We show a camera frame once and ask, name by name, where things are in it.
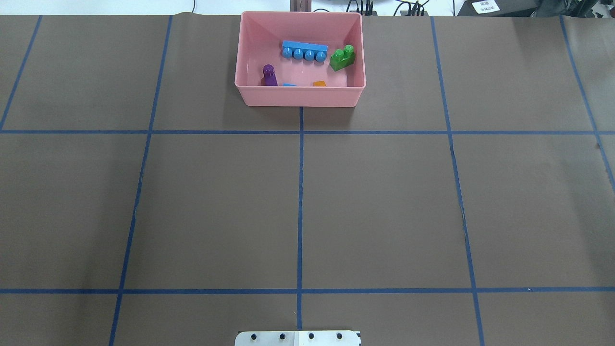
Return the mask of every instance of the purple peg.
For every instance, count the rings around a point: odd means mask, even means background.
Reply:
[[[276,71],[273,69],[273,66],[265,65],[263,67],[263,74],[266,86],[277,86]]]

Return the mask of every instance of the green toy block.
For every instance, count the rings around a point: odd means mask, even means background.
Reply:
[[[335,53],[333,53],[333,55],[331,55],[329,65],[331,65],[333,71],[339,71],[344,67],[352,65],[356,56],[357,55],[354,53],[354,47],[351,44],[348,44],[344,47],[344,50],[338,49]]]

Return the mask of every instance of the storage box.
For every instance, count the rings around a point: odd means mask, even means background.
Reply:
[[[324,62],[282,56],[282,41],[328,46]],[[354,46],[353,65],[329,66],[336,49]],[[263,86],[263,67],[273,65],[279,86]],[[314,87],[325,81],[326,87]],[[281,86],[282,83],[296,87]],[[362,16],[358,13],[244,12],[241,15],[235,85],[248,106],[354,107],[365,88]]]

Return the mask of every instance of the gray table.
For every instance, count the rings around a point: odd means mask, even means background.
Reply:
[[[614,28],[366,18],[356,108],[249,108],[238,17],[0,17],[0,344],[612,345]]]

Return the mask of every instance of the pink plastic container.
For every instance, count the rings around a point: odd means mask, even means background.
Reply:
[[[328,46],[324,62],[282,56],[282,41]],[[337,72],[331,54],[354,46],[353,65]],[[278,85],[263,86],[263,67],[276,69]],[[326,87],[313,82],[325,81]],[[282,83],[296,87],[281,86]],[[244,12],[239,29],[235,85],[248,106],[354,107],[365,88],[362,17],[357,13]]]

